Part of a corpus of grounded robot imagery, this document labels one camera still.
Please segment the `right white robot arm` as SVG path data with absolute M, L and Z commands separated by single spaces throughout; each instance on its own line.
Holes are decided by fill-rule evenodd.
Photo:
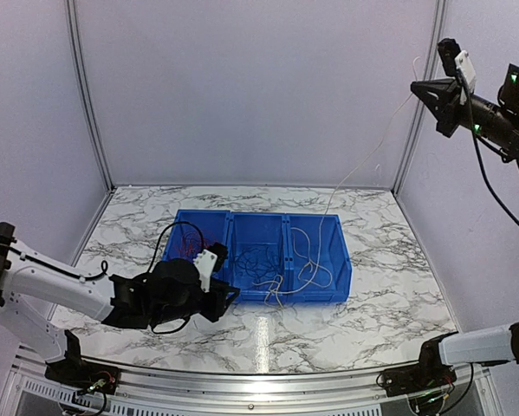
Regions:
M 484 143 L 505 163 L 515 161 L 519 169 L 519 68 L 509 66 L 497 103 L 474 95 L 458 71 L 446 74 L 444 79 L 415 81 L 410 86 L 435 117 L 437 131 L 451 137 L 458 127 L 465 127 L 476 144 Z M 457 364 L 492 367 L 509 362 L 519 364 L 519 321 L 424 342 L 411 380 L 428 388 Z

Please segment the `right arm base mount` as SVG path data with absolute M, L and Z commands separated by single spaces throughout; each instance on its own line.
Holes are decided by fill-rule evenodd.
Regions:
M 452 366 L 442 362 L 439 353 L 443 339 L 442 335 L 425 341 L 416 363 L 382 370 L 375 381 L 377 386 L 384 389 L 388 397 L 395 397 L 454 383 L 456 373 Z

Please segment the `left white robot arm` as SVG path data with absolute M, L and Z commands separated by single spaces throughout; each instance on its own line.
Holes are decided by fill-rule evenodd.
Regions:
M 91 274 L 32 250 L 14 236 L 12 224 L 0 223 L 0 325 L 31 346 L 74 386 L 91 378 L 80 358 L 79 342 L 35 310 L 31 296 L 73 309 L 103 325 L 120 329 L 151 329 L 201 315 L 217 322 L 240 290 L 215 275 L 228 249 L 205 246 L 193 260 L 159 261 L 133 278 L 109 273 L 107 262 Z

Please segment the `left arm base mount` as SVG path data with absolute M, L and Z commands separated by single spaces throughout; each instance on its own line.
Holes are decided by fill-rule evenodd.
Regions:
M 79 339 L 64 331 L 66 347 L 58 361 L 47 361 L 45 377 L 63 385 L 76 387 L 79 395 L 90 393 L 114 394 L 120 369 L 115 366 L 86 361 L 81 356 Z

